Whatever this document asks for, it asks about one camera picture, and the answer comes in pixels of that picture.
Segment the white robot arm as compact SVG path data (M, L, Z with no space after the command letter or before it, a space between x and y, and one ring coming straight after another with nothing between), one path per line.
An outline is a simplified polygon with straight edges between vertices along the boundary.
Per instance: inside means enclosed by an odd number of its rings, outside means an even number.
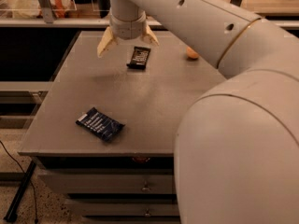
M135 37L143 10L224 76L176 134L181 223L299 224L296 37L221 0L110 3L116 36Z

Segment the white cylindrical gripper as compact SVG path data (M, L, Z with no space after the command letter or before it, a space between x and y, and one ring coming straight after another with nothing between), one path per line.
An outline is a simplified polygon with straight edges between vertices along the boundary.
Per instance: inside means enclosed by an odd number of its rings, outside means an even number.
M159 45L157 36L146 23L143 9L129 0L110 0L110 27L106 28L97 46L97 56L102 57L117 45L117 37L128 40L140 36L149 45Z

